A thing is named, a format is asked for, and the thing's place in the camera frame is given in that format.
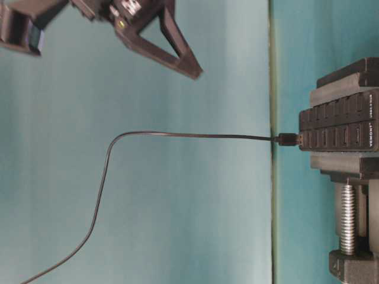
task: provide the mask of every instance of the black usb hub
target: black usb hub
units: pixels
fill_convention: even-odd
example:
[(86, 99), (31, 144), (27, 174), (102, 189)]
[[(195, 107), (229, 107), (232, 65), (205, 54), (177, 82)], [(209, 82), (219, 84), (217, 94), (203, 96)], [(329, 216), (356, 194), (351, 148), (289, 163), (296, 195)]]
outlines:
[(379, 89), (300, 112), (303, 151), (378, 151)]
[(312, 108), (299, 115), (300, 149), (379, 151), (379, 59), (370, 57), (319, 79)]

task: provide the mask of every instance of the metal screw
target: metal screw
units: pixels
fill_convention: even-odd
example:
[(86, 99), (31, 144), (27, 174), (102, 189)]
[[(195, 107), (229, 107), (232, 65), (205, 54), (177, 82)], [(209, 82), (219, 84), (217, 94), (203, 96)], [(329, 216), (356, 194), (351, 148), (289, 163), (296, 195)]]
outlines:
[(124, 23), (123, 20), (119, 20), (119, 21), (118, 21), (118, 26), (119, 26), (120, 28), (125, 28), (126, 24)]
[(356, 201), (352, 185), (342, 187), (341, 198), (341, 252), (352, 256), (356, 249)]

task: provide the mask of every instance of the usb port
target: usb port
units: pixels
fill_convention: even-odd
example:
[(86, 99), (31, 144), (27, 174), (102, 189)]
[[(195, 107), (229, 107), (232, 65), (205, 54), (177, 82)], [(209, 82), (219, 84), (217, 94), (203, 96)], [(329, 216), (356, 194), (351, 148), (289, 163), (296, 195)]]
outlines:
[(322, 144), (326, 147), (326, 130), (322, 131)]
[(349, 130), (347, 127), (343, 129), (343, 145), (346, 146), (349, 140)]
[(355, 143), (360, 145), (361, 144), (361, 127), (356, 128), (356, 140)]

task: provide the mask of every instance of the blue wall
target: blue wall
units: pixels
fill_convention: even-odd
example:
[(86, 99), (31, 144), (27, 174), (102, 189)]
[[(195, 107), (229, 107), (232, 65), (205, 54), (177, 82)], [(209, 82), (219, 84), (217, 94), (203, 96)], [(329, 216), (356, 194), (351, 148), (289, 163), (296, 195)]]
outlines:
[[(86, 233), (105, 150), (124, 131), (269, 135), (266, 0), (178, 0), (205, 74), (172, 73), (68, 8), (42, 59), (0, 50), (0, 282), (20, 283)], [(146, 33), (159, 41), (152, 29)], [(129, 138), (98, 225), (36, 283), (271, 283), (270, 145)]]
[[(272, 0), (274, 131), (297, 132), (316, 80), (363, 57), (379, 56), (376, 0)], [(298, 149), (275, 149), (275, 279), (338, 283), (328, 253), (338, 248), (334, 190)]]

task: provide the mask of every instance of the brand logo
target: brand logo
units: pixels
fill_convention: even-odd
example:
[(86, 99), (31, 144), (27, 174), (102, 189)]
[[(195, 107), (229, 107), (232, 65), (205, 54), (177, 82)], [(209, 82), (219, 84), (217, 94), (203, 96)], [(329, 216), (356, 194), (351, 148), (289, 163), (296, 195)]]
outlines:
[(368, 124), (368, 127), (370, 129), (370, 147), (372, 147), (374, 145), (374, 127), (371, 122)]

